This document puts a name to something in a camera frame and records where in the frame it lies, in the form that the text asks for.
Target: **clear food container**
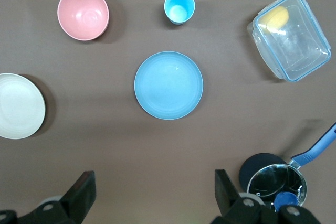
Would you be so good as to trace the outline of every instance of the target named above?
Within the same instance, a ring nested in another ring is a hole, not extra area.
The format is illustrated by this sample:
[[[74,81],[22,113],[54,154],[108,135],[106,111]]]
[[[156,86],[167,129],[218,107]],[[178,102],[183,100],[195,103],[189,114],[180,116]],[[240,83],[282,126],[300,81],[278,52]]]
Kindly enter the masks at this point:
[[[306,0],[277,0],[248,25],[272,72],[299,81],[331,57],[330,45]]]

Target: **pink bowl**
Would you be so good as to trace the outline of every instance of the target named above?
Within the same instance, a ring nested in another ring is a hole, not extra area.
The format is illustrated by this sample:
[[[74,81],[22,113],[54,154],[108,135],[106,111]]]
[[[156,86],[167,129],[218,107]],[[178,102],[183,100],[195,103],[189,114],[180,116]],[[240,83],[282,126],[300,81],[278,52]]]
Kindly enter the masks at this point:
[[[57,16],[62,29],[77,40],[99,37],[109,23],[105,0],[60,0]]]

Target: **blue plate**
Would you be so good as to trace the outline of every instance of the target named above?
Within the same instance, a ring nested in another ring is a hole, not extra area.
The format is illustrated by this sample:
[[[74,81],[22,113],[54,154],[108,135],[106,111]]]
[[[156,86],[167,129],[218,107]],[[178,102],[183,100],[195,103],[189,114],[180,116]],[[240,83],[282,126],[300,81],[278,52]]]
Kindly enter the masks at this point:
[[[174,120],[199,103],[203,79],[197,65],[179,52],[158,52],[145,60],[135,75],[135,96],[150,115]]]

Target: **tableware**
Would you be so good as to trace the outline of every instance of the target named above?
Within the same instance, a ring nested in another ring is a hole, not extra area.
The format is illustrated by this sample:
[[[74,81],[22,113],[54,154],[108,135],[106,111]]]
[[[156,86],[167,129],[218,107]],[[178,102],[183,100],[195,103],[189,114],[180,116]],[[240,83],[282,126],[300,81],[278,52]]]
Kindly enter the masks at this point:
[[[18,74],[0,74],[0,136],[21,139],[33,135],[46,113],[41,92]]]
[[[276,207],[277,202],[277,208],[293,202],[290,194],[277,198],[284,192],[294,194],[297,205],[302,206],[307,196],[307,183],[299,168],[317,158],[335,139],[336,123],[309,150],[293,156],[288,164],[274,154],[253,155],[240,168],[240,185],[247,193],[260,197],[270,208]]]
[[[203,79],[197,65],[179,52],[159,52],[139,67],[134,90],[140,106],[164,120],[182,118],[198,105]]]
[[[77,40],[99,37],[109,23],[105,0],[60,0],[57,16],[62,29]]]
[[[164,11],[175,25],[187,22],[195,12],[194,0],[165,0]]]
[[[279,79],[299,81],[331,57],[331,47],[306,0],[276,0],[258,13],[248,31]]]

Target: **plate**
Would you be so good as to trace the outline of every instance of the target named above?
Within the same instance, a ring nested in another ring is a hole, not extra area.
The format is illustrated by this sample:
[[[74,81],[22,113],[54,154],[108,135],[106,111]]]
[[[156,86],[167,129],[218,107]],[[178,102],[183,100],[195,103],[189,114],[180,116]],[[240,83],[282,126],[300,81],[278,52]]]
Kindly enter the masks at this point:
[[[28,79],[0,74],[0,136],[21,139],[33,135],[46,113],[43,96]]]
[[[165,51],[152,55],[140,65],[134,90],[140,106],[148,114],[174,120],[188,115],[198,105],[203,79],[189,57]]]

